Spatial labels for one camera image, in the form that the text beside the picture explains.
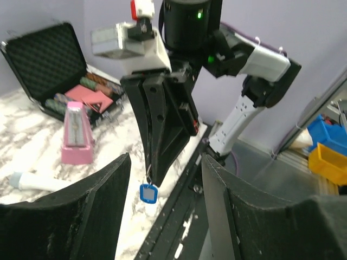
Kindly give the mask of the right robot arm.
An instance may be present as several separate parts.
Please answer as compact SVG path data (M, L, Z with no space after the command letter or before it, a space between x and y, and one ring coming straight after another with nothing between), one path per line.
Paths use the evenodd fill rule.
M246 37L220 21L221 1L163 1L158 28L138 10L131 36L158 40L169 63L144 57L121 79L133 108L145 155L146 181L160 186L200 123L192 90L202 68L214 77L244 75L235 108L207 141L222 163L239 135L263 109L275 106L301 70L286 52Z

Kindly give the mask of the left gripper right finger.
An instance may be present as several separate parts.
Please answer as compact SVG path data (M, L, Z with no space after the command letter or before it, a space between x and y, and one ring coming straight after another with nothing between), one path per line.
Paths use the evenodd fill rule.
M346 197L293 202L201 161L215 259L346 259Z

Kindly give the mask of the blue key tag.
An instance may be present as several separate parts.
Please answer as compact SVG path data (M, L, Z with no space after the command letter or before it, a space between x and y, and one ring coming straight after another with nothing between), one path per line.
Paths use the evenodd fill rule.
M140 200L147 204L155 204L157 202L158 189L152 184L143 183L139 187Z

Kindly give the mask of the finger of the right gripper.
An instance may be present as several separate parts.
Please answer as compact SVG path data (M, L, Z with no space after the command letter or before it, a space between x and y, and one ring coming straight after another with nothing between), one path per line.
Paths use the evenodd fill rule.
M148 173L153 173L155 169L155 164L152 162L154 158L152 114L146 94L146 85L152 83L153 79L154 77L123 77L120 81L136 117Z
M152 183L160 187L170 166L190 139L178 112L178 103L168 81L155 76L146 85L146 94L152 114L153 155L155 169L151 174Z

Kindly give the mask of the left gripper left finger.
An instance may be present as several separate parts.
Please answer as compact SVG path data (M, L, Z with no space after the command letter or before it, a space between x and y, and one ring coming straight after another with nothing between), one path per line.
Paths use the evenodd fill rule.
M1 206L1 259L114 259L130 179L125 153L29 203Z

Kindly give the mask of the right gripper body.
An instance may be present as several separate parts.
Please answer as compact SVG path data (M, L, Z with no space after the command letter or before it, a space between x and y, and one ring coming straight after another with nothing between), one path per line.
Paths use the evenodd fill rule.
M200 123L191 92L199 72L187 61L174 60L172 72L166 70L141 71L125 77L164 77L177 99L178 112L182 117L183 126L190 136L196 136Z

